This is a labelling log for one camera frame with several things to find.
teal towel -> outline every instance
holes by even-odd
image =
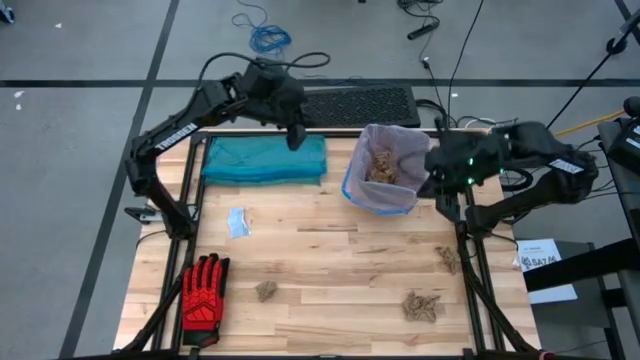
[[[327,173],[324,137],[311,135],[297,151],[284,136],[215,138],[202,170],[207,184],[319,184]]]

blue face mask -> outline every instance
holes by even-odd
[[[232,239],[251,235],[251,231],[249,231],[249,227],[244,221],[243,208],[232,208],[227,223],[229,224],[229,232]]]

wooden table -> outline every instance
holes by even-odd
[[[474,348],[462,274],[452,275],[435,252],[437,246],[455,248],[452,224],[432,200],[420,200],[400,217],[379,217],[352,205],[340,187],[355,141],[327,139],[329,172],[321,186],[206,188],[196,258],[217,252],[232,261],[222,339],[201,354],[460,355],[462,348]],[[187,150],[184,141],[158,163],[162,182],[175,196]],[[478,204],[502,199],[498,178],[474,194]],[[229,239],[233,207],[245,209],[251,236]],[[141,236],[162,229],[162,224],[143,226]],[[505,226],[496,233],[512,236]],[[169,243],[159,234],[140,244],[114,348],[128,343],[158,304]],[[539,347],[522,273],[512,265],[514,245],[488,238],[485,248],[498,305]],[[254,286],[265,280],[276,281],[279,290],[259,303]],[[411,290],[441,296],[434,324],[404,319],[400,303]],[[175,304],[164,348],[174,312]],[[491,348],[482,305],[480,312]]]

floor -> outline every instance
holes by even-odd
[[[247,12],[257,22],[261,14],[222,0],[7,2],[17,22],[0,26],[0,358],[107,353],[139,231],[122,209],[142,202],[119,167],[127,139],[184,106],[190,89],[177,80],[194,79],[209,56],[253,55],[250,30],[233,26],[230,18]],[[331,54],[331,64],[294,72],[298,77],[428,76],[419,64],[426,39],[406,39],[421,20],[392,0],[252,3],[291,34],[286,59],[308,51]],[[441,25],[424,56],[440,85],[451,77],[478,4],[445,0],[433,10]],[[628,14],[638,8],[640,0],[487,0],[456,75],[452,115],[550,121],[604,56],[604,44],[624,21],[621,9]],[[638,95],[639,57],[630,38],[628,49],[604,66],[554,129],[614,112]],[[244,66],[221,60],[207,78]],[[416,86],[414,93],[435,99],[431,87]],[[424,126],[433,125],[433,115],[421,110]],[[589,128],[563,140],[577,144],[595,133]],[[605,169],[597,181],[610,176]],[[628,236],[615,196],[537,210],[515,232],[596,246]],[[617,315],[627,355],[638,358],[628,314]],[[537,319],[546,349],[604,338],[598,330],[552,320]],[[598,344],[570,354],[607,352]]]

red work glove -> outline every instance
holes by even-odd
[[[182,329],[184,345],[201,348],[220,340],[218,329],[224,309],[229,258],[201,256],[185,271],[182,282]]]

